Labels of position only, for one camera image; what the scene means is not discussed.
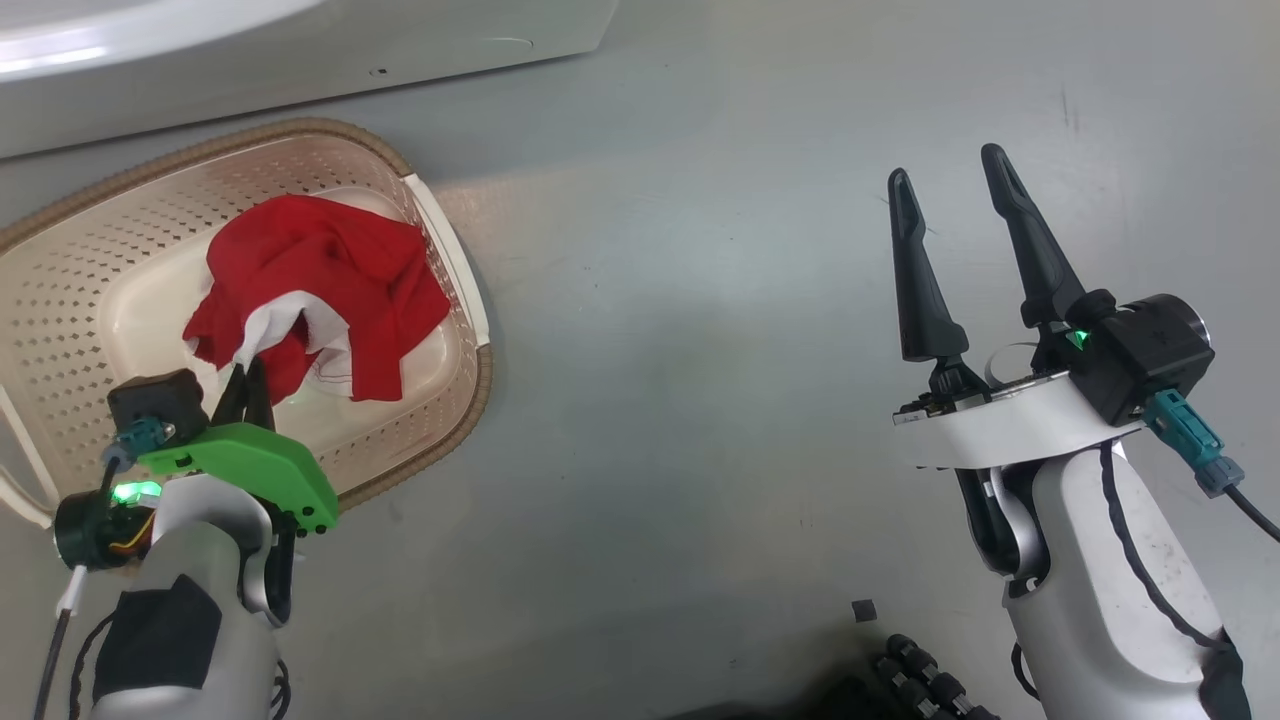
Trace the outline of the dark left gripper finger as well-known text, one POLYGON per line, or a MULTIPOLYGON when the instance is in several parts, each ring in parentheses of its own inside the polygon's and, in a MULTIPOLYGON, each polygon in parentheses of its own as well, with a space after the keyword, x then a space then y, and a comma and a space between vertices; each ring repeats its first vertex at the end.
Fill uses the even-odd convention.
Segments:
POLYGON ((244 421, 275 430, 268 372, 261 357, 255 357, 244 373, 244 421))
POLYGON ((212 427, 243 421, 248 389, 243 365, 236 364, 212 413, 212 427))

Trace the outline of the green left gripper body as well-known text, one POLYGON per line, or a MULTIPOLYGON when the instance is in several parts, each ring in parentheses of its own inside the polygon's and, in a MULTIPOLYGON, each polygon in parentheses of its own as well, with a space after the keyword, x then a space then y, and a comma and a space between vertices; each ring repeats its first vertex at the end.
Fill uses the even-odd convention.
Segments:
POLYGON ((289 512, 301 530, 338 527, 339 501, 325 471, 301 442, 248 423, 211 427, 186 445, 142 454, 159 475, 204 473, 289 512))

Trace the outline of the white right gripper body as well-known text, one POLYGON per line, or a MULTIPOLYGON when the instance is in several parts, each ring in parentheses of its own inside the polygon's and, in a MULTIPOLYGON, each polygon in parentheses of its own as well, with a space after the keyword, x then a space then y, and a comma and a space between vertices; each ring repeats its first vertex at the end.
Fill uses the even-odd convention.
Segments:
POLYGON ((931 415, 893 414, 893 442, 914 468, 980 470, 1074 454, 1142 430, 1140 419, 1108 424, 1068 373, 1025 380, 973 404, 931 415))

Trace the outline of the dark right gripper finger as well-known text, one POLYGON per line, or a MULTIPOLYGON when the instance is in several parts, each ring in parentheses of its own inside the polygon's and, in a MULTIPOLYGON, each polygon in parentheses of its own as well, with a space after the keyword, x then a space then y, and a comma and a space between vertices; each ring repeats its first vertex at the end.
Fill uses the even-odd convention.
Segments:
POLYGON ((1085 291, 1047 220, 1000 145, 984 145, 980 160, 993 208, 1012 243, 1024 292, 1023 325, 1046 332, 1060 328, 1070 345, 1087 345, 1091 333, 1068 323, 1068 310, 1085 291))
POLYGON ((893 282, 902 360, 932 363, 928 391, 913 406, 960 406, 991 401, 991 387, 969 368, 965 329, 950 314, 925 251, 925 219, 908 172, 887 179, 893 282))

